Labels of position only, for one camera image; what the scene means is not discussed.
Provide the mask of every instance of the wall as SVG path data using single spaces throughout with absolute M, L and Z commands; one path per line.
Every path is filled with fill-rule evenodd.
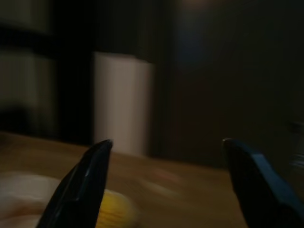
M 293 64 L 299 56 L 290 44 L 301 42 L 288 28 L 298 20 L 291 13 L 283 17 L 284 11 L 281 1 L 250 7 L 230 1 L 204 11 L 204 26 L 197 29 L 208 47 L 205 58 L 171 71 L 162 157 L 225 167 L 221 139 L 231 137 L 287 172 L 294 152 L 291 94 L 299 82 Z
M 51 34 L 49 0 L 0 2 L 0 23 Z M 0 52 L 0 108 L 26 108 L 36 133 L 56 134 L 53 61 L 27 49 Z

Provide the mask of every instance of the yellow food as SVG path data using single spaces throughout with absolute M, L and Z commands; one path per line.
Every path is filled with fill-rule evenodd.
M 132 228 L 137 220 L 137 211 L 122 194 L 105 190 L 96 228 Z

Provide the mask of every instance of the wooden table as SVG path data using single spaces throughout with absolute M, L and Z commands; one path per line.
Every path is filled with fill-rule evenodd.
M 0 171 L 31 171 L 63 178 L 86 147 L 0 133 Z M 181 177 L 182 197 L 156 196 L 140 184 L 153 168 Z M 107 188 L 131 198 L 142 228 L 245 228 L 224 170 L 112 153 Z

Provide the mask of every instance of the table surface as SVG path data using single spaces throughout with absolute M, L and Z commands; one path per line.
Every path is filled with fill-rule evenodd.
M 63 178 L 87 147 L 0 133 L 0 171 Z M 160 168 L 178 175 L 180 196 L 165 197 L 141 181 Z M 107 188 L 131 198 L 142 228 L 246 228 L 225 170 L 112 153 Z

